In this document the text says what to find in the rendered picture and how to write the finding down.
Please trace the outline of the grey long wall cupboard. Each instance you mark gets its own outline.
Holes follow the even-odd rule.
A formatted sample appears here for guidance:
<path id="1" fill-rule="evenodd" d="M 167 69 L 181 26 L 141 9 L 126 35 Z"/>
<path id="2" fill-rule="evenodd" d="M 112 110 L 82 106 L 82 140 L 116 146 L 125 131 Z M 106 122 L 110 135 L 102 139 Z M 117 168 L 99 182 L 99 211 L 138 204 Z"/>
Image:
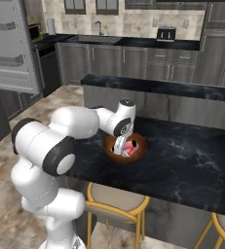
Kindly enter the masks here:
<path id="1" fill-rule="evenodd" d="M 196 10 L 206 9 L 207 2 L 167 0 L 125 0 L 126 10 Z"/>

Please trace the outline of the red and white soda can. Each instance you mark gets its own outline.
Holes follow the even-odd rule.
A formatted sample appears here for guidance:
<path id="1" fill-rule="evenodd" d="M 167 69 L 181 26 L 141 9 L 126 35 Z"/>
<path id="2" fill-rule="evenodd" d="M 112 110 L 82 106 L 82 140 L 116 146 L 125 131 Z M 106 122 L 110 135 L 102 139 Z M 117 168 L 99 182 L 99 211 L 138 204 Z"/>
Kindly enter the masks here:
<path id="1" fill-rule="evenodd" d="M 125 143 L 122 151 L 122 156 L 129 158 L 138 150 L 138 144 L 135 140 L 129 140 Z"/>

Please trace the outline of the white paper towel roll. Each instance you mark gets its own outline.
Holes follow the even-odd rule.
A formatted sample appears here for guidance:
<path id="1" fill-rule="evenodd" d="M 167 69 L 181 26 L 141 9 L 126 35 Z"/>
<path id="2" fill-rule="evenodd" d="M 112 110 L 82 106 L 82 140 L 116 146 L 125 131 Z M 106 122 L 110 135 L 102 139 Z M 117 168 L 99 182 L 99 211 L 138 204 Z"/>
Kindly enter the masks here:
<path id="1" fill-rule="evenodd" d="M 53 18 L 47 19 L 49 35 L 56 35 L 55 20 Z"/>

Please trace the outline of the grey tall cupboard run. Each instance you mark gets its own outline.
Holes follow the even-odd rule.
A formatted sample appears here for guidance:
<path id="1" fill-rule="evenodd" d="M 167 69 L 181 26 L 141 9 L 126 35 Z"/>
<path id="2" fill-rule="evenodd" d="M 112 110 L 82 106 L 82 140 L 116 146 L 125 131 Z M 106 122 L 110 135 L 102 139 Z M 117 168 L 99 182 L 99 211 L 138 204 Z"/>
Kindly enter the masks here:
<path id="1" fill-rule="evenodd" d="M 194 82 L 225 85 L 225 2 L 207 5 Z"/>

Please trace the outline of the steel sink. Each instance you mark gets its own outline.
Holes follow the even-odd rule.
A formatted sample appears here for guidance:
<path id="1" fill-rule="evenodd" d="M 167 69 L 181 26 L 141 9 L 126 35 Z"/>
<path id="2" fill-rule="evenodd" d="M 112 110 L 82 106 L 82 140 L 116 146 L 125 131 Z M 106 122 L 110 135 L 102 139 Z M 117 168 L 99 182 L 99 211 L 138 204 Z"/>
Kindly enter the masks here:
<path id="1" fill-rule="evenodd" d="M 99 43 L 99 44 L 115 44 L 122 38 L 111 36 L 78 36 L 78 41 L 87 43 Z"/>

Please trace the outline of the black dishwasher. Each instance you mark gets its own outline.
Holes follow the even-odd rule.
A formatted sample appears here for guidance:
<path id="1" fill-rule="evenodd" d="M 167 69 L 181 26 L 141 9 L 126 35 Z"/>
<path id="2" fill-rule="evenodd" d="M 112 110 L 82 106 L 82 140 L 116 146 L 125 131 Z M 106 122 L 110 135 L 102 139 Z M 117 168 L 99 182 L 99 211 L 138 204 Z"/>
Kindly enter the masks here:
<path id="1" fill-rule="evenodd" d="M 50 46 L 39 51 L 44 82 L 43 95 L 47 97 L 60 87 L 60 76 L 56 58 L 56 48 Z"/>

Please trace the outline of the grey wall cupboard with glass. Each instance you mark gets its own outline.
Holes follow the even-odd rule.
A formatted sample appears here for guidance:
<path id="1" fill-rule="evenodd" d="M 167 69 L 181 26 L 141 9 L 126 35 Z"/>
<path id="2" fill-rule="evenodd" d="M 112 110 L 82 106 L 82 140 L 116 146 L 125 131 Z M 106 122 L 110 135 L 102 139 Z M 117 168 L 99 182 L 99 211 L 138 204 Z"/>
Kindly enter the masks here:
<path id="1" fill-rule="evenodd" d="M 98 15 L 119 14 L 119 0 L 95 0 L 96 13 Z"/>
<path id="2" fill-rule="evenodd" d="M 64 0 L 64 9 L 67 15 L 84 15 L 86 13 L 86 1 Z"/>

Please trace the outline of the black and yellow microwave oven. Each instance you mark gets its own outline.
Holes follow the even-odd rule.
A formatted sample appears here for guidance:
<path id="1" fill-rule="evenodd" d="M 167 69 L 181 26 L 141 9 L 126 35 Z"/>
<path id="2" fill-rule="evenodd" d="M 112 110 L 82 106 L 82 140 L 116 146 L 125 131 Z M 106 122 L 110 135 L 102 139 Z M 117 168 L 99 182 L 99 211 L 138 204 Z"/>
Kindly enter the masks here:
<path id="1" fill-rule="evenodd" d="M 43 31 L 40 22 L 30 22 L 28 24 L 30 38 L 33 43 L 43 39 Z"/>

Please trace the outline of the grey fridge door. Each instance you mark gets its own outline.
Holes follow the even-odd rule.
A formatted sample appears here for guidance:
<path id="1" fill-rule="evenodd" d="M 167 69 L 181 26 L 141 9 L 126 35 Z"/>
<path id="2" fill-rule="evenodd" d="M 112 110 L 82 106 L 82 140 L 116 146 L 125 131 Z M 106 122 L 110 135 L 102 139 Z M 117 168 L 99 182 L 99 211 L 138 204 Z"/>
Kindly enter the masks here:
<path id="1" fill-rule="evenodd" d="M 42 89 L 23 0 L 0 0 L 0 89 L 31 94 Z"/>

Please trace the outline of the grey lower cupboard run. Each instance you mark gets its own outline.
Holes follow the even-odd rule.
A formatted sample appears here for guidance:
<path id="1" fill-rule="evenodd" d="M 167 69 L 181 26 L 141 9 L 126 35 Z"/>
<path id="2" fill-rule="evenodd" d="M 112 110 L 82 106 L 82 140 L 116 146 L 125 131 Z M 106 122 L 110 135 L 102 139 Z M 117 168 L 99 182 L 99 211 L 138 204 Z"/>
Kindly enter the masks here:
<path id="1" fill-rule="evenodd" d="M 88 74 L 191 83 L 198 52 L 63 42 L 56 55 L 64 85 Z"/>

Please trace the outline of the black toaster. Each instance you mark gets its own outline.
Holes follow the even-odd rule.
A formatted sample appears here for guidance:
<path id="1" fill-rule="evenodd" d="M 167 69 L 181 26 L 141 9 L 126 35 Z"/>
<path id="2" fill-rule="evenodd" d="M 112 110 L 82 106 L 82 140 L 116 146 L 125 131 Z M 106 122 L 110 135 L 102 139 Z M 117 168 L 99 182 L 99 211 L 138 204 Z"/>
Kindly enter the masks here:
<path id="1" fill-rule="evenodd" d="M 162 42 L 173 42 L 175 40 L 175 28 L 159 28 L 157 31 L 157 40 Z"/>

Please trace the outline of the brown wooden bowl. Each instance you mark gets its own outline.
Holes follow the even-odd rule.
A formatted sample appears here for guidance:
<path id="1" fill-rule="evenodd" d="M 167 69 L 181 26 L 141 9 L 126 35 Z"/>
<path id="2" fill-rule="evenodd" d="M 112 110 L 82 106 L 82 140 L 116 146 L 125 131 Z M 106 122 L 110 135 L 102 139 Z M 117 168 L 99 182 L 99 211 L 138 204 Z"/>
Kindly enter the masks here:
<path id="1" fill-rule="evenodd" d="M 114 146 L 115 141 L 116 141 L 115 137 L 111 135 L 106 135 L 103 140 L 103 149 L 108 158 L 120 164 L 129 164 L 129 163 L 139 161 L 144 157 L 147 151 L 147 140 L 145 137 L 141 136 L 138 133 L 133 133 L 128 138 L 128 142 L 135 141 L 136 146 L 137 146 L 137 150 L 129 157 L 123 157 L 120 155 L 116 155 L 112 151 L 112 147 Z"/>

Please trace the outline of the steel tap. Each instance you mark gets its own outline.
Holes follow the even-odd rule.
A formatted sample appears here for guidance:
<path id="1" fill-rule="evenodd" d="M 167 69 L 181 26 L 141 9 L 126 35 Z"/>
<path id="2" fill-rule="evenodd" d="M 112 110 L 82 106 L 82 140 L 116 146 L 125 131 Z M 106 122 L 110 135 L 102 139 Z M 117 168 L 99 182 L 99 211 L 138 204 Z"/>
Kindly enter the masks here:
<path id="1" fill-rule="evenodd" d="M 103 33 L 102 33 L 101 21 L 98 20 L 98 21 L 95 22 L 95 24 L 98 25 L 98 35 L 99 35 L 99 37 L 102 37 L 102 36 L 103 36 Z"/>

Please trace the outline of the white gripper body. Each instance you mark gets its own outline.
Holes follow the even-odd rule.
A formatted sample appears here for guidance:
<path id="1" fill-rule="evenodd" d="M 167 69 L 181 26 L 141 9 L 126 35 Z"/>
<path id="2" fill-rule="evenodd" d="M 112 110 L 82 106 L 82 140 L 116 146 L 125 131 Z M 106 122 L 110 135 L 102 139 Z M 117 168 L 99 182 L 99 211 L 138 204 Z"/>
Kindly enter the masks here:
<path id="1" fill-rule="evenodd" d="M 121 155 L 123 153 L 123 148 L 125 146 L 125 143 L 127 142 L 126 136 L 119 136 L 114 144 L 114 154 L 115 155 Z"/>

